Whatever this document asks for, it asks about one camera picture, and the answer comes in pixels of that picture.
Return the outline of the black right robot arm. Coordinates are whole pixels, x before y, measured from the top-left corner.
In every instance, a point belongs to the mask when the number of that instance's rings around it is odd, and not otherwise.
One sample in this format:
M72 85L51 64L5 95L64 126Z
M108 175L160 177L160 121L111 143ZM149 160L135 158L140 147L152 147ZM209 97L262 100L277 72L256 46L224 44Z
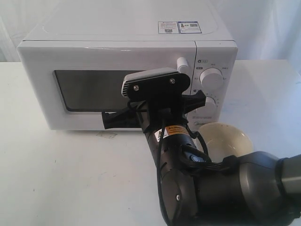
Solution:
M156 165L160 210L169 226L287 226L301 216L301 158L266 152L213 162L185 114L205 104L199 91L138 94L106 129L141 128Z

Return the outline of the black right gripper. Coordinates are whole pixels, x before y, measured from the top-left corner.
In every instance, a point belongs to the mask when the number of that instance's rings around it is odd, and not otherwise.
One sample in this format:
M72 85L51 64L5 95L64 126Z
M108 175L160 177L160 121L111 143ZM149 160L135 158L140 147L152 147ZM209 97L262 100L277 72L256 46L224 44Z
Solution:
M200 90L195 95L166 95L157 100L141 101L115 113L102 112L105 129L141 128L143 131L162 125L162 120L187 125L186 114L203 107L205 94Z

